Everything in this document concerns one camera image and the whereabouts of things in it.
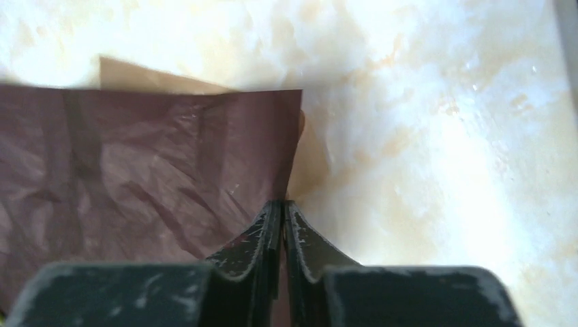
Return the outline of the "red paper bouquet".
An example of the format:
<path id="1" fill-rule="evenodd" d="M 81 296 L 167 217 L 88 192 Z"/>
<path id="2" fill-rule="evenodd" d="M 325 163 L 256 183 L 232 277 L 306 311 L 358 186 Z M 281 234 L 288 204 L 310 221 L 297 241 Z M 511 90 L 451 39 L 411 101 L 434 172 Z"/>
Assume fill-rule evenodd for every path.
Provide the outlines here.
<path id="1" fill-rule="evenodd" d="M 1 312 L 51 264 L 180 264 L 219 251 L 283 201 L 301 102 L 300 90 L 3 85 Z"/>

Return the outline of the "beige satin ribbon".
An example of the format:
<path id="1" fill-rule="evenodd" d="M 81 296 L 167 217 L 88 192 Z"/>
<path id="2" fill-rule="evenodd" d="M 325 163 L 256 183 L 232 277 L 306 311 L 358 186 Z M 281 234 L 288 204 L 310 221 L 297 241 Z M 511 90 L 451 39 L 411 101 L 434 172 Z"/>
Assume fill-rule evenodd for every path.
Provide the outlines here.
<path id="1" fill-rule="evenodd" d="M 218 95 L 233 90 L 203 80 L 157 71 L 110 57 L 100 60 L 100 87 L 107 90 Z"/>

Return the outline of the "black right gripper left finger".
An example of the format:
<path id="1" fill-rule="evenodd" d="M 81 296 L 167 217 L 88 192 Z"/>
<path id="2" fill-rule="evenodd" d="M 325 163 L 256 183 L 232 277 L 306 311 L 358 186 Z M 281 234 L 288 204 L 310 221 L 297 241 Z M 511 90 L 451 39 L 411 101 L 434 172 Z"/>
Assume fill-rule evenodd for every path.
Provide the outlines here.
<path id="1" fill-rule="evenodd" d="M 282 202 L 204 260 L 51 264 L 25 286 L 7 326 L 268 326 L 277 296 Z"/>

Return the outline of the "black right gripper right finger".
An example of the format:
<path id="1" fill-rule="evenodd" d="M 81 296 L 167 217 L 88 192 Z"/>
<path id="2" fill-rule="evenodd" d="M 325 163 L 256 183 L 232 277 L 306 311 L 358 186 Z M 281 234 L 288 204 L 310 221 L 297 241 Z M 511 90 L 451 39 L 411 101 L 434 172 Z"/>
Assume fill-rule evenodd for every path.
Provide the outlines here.
<path id="1" fill-rule="evenodd" d="M 500 280 L 477 266 L 364 266 L 284 204 L 293 326 L 521 326 Z"/>

